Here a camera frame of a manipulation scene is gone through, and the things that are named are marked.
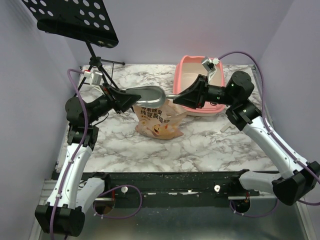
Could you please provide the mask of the silver metal scoop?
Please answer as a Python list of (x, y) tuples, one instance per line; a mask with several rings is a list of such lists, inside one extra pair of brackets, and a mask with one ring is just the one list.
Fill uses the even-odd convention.
[(155, 85), (127, 88), (125, 92), (141, 96), (134, 104), (135, 106), (151, 109), (160, 108), (166, 100), (173, 100), (180, 96), (180, 94), (166, 94), (163, 88)]

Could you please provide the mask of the beige cat litter bag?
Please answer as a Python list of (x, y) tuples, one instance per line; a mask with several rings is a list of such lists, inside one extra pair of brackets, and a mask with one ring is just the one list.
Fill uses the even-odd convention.
[(133, 110), (138, 118), (135, 130), (141, 135), (159, 140), (171, 140), (184, 135), (179, 125), (187, 116), (187, 111), (171, 100), (167, 99), (159, 108), (135, 105)]

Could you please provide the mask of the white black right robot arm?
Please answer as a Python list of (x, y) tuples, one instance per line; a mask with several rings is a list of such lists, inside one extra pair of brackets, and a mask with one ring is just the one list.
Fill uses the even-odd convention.
[(315, 187), (320, 165), (296, 153), (271, 128), (249, 99), (254, 88), (250, 75), (244, 71), (234, 72), (226, 86), (210, 85), (208, 78), (200, 74), (191, 86), (173, 98), (173, 103), (191, 109), (202, 108), (205, 103), (228, 106), (228, 120), (263, 150), (279, 172), (242, 170), (230, 183), (230, 191), (236, 196), (247, 190), (267, 192), (291, 206)]

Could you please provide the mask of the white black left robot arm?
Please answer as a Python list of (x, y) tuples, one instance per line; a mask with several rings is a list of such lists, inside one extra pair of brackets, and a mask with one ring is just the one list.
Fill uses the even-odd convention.
[(93, 125), (110, 110), (124, 113), (141, 95), (103, 84), (102, 95), (85, 102), (80, 93), (65, 104), (69, 130), (65, 160), (52, 193), (44, 205), (39, 204), (35, 217), (41, 229), (50, 234), (77, 237), (83, 230), (86, 212), (95, 199), (107, 197), (111, 191), (107, 176), (90, 177), (79, 188), (83, 172), (98, 139), (99, 128)]

